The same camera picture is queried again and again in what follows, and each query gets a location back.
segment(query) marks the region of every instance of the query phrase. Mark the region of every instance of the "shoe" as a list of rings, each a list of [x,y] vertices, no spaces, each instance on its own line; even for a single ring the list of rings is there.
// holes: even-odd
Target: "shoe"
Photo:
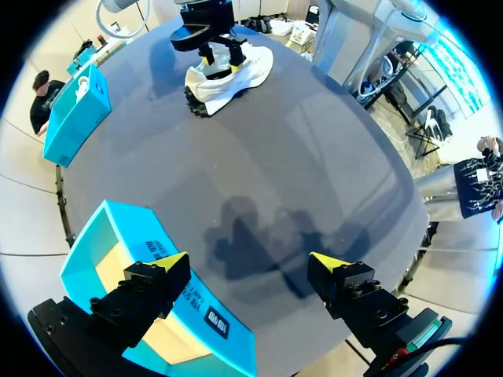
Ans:
[[[367,93],[370,93],[374,90],[374,85],[370,82],[370,81],[366,81],[364,83],[362,83],[362,94],[367,94]],[[362,97],[360,95],[360,93],[358,93],[358,95],[356,96],[356,101],[360,102],[361,104],[363,104],[365,101],[367,101],[368,99],[370,98],[370,96],[367,96],[367,97]]]
[[[243,43],[241,49],[246,59],[234,72],[231,72],[230,55],[226,49],[214,49],[215,62],[212,65],[203,60],[197,67],[187,70],[185,95],[191,112],[212,116],[238,92],[255,88],[266,81],[273,67],[272,51],[267,47],[254,47],[248,42]]]

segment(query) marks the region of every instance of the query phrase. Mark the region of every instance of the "blue bin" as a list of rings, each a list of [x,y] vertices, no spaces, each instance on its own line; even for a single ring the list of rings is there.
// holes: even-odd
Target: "blue bin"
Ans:
[[[89,90],[77,103],[75,91],[82,76],[89,78]],[[86,139],[111,110],[105,77],[90,64],[64,89],[53,106],[47,126],[44,158],[68,167]]]
[[[96,53],[96,48],[94,46],[90,46],[83,50],[77,57],[74,59],[66,68],[66,72],[73,76],[79,70],[77,67],[82,67],[85,63],[89,61],[89,59]]]
[[[117,244],[125,255],[122,264],[126,267],[134,261],[154,262],[178,253],[152,210],[104,201],[75,240],[61,270],[68,296],[88,313],[89,300],[107,293],[97,267]],[[116,268],[114,273],[122,274],[122,270]],[[208,319],[218,322],[208,315],[212,312],[227,322],[226,336],[208,323]],[[167,320],[170,317],[207,348],[207,356],[169,364],[145,341],[146,337],[135,348],[127,349],[123,356],[170,377],[256,377],[253,333],[211,293],[194,271]]]

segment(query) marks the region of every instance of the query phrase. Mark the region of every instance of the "gray table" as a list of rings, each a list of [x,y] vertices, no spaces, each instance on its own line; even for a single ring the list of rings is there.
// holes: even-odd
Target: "gray table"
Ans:
[[[185,106],[178,53],[150,31],[100,69],[112,114],[64,172],[78,234],[103,199],[151,207],[192,268],[255,333],[259,375],[291,375],[341,343],[307,282],[310,251],[399,280],[428,219],[391,142],[356,100],[283,45],[237,27],[274,53],[259,88],[210,119]]]

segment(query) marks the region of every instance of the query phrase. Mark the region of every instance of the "man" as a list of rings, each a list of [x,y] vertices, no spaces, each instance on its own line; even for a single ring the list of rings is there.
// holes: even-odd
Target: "man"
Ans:
[[[33,90],[37,93],[37,97],[35,97],[31,106],[30,120],[33,131],[37,136],[42,136],[47,131],[50,105],[63,86],[64,82],[49,81],[48,71],[42,71],[35,77]]]
[[[391,50],[390,53],[386,54],[387,58],[391,62],[391,65],[393,66],[393,73],[396,73],[398,71],[398,64],[405,65],[409,60],[407,58],[407,53],[414,53],[413,43],[411,41],[403,41],[399,43],[394,49]]]
[[[482,137],[477,143],[482,159],[466,159],[416,180],[430,221],[460,221],[491,211],[503,218],[503,141]]]
[[[403,41],[400,42],[391,52],[387,53],[382,59],[375,60],[368,69],[367,80],[362,83],[360,89],[362,94],[370,93],[381,84],[381,79],[391,79],[396,75],[401,66],[405,65],[408,59],[408,54],[414,53],[413,42]],[[356,99],[363,103],[367,97],[358,95]]]

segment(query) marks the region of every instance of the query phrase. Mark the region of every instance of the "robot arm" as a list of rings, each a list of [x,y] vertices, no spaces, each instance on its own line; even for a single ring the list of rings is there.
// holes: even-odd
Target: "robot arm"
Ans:
[[[118,13],[125,8],[128,8],[130,5],[133,5],[138,2],[138,0],[98,0],[97,7],[96,7],[96,22],[100,29],[106,33],[107,35],[110,35],[111,37],[114,38],[120,38],[120,39],[129,39],[131,37],[134,37],[137,35],[147,24],[147,20],[149,19],[149,14],[150,14],[150,6],[151,6],[151,1],[152,0],[147,0],[147,10],[145,13],[145,19],[143,21],[143,24],[132,34],[129,35],[118,35],[112,31],[110,31],[105,25],[103,25],[103,22],[101,21],[100,18],[100,11],[101,7],[103,6],[105,9],[107,9],[111,13]],[[207,0],[173,0],[176,5],[187,5],[187,4],[196,4],[198,2],[206,2]]]

